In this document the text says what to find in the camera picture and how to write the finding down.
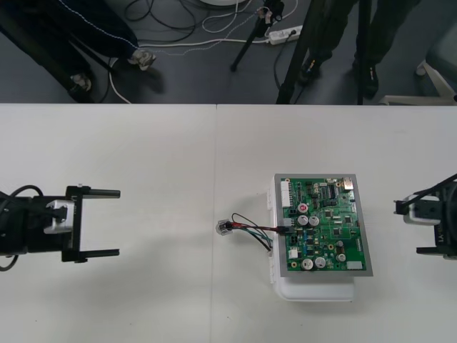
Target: sneaker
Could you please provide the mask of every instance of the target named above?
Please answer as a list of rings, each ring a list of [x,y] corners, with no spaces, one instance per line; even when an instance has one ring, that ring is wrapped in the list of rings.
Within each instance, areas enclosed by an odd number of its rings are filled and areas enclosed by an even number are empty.
[[[84,91],[90,91],[92,88],[92,81],[85,73],[73,75],[71,80],[73,80],[75,84],[78,84]]]
[[[301,66],[300,73],[298,74],[298,82],[302,86],[306,86],[314,79],[317,79],[321,74],[321,65],[322,62],[317,61],[316,59],[309,57],[303,66]]]
[[[356,71],[356,77],[358,76],[359,63],[355,60],[352,63],[352,67]],[[367,99],[372,99],[379,90],[378,74],[376,73],[376,66],[374,64],[368,65],[363,71],[364,89],[363,96]]]
[[[131,58],[127,59],[127,61],[130,64],[138,64],[142,71],[146,71],[153,64],[155,59],[156,56],[153,53],[143,49],[138,49],[135,50],[135,52],[131,55]]]

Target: capacitor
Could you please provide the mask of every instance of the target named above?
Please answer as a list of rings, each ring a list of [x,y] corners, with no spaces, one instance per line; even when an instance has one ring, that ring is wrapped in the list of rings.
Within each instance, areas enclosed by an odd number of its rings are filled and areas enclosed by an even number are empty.
[[[346,260],[345,254],[339,254],[336,256],[336,261],[338,261],[338,262],[344,262],[345,260]]]
[[[317,259],[314,260],[314,264],[319,269],[322,269],[326,266],[326,259],[324,259],[323,257],[318,257]]]
[[[297,218],[297,222],[298,224],[300,224],[301,226],[306,226],[308,225],[308,217],[307,216],[300,216],[299,218]]]
[[[308,205],[304,203],[299,204],[299,206],[297,207],[297,211],[299,213],[305,214],[308,211]]]
[[[316,216],[312,216],[312,217],[309,217],[309,224],[312,226],[312,227],[317,227],[319,225],[321,221],[319,220],[318,217]]]
[[[311,259],[304,259],[301,262],[301,267],[305,270],[312,270],[314,266],[314,263]]]

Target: circuit board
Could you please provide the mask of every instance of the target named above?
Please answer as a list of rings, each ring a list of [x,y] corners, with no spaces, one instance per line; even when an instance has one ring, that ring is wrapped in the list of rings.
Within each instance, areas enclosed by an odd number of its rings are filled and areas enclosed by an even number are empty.
[[[289,271],[366,270],[351,178],[281,179],[281,192]]]

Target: gray floor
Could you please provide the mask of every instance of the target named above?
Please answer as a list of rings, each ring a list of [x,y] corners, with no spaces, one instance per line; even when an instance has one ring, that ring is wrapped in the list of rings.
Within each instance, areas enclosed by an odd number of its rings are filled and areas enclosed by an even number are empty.
[[[309,0],[299,0],[298,10],[275,29],[302,24]],[[122,14],[127,0],[109,0],[113,9]],[[284,0],[285,12],[293,7],[294,0]],[[251,13],[260,6],[253,1]],[[131,15],[144,9],[138,4]],[[156,0],[155,14],[169,24],[177,26],[191,24],[189,15],[179,6],[177,0]],[[194,9],[199,18],[205,12]],[[423,0],[401,27],[392,50],[378,66],[380,89],[376,97],[367,101],[375,104],[384,95],[434,95],[430,85],[418,81],[413,72],[423,60],[433,41],[451,23],[457,14],[455,0]],[[239,24],[248,18],[242,14]],[[235,30],[230,38],[245,39],[253,28],[252,18]],[[173,39],[179,33],[164,31],[164,28],[147,18],[131,25],[140,39]],[[208,34],[199,29],[185,42],[198,42],[224,38],[221,34]],[[323,65],[322,77],[307,88],[300,98],[300,104],[354,104],[356,85],[351,74],[351,63],[357,32],[357,6],[354,7],[344,37],[335,50],[333,58]],[[120,63],[116,66],[119,75],[115,78],[118,90],[133,103],[168,104],[274,104],[277,89],[273,80],[273,61],[280,46],[252,46],[238,71],[229,71],[229,65],[239,52],[242,44],[221,43],[207,51],[192,51],[185,56],[167,56],[158,53],[155,72],[142,73]],[[287,71],[294,44],[289,44],[278,65],[280,79]],[[189,48],[167,48],[170,53],[179,53]],[[5,37],[0,36],[0,102],[18,103],[72,103],[72,99],[47,72],[17,49]],[[97,75],[94,98],[99,99],[106,88],[106,71],[92,63]],[[122,102],[110,91],[105,103]]]

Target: power strip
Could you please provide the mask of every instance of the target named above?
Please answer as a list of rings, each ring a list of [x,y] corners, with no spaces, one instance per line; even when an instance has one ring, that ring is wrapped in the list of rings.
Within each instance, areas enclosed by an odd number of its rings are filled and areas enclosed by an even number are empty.
[[[287,37],[293,30],[296,31],[295,34],[291,36],[291,38],[288,39],[288,41],[296,41],[298,39],[298,36],[300,36],[301,28],[303,26],[296,26],[296,27],[291,27],[290,29],[284,29],[280,31],[272,31],[268,34],[268,40],[271,45],[278,45],[282,44],[287,40]]]

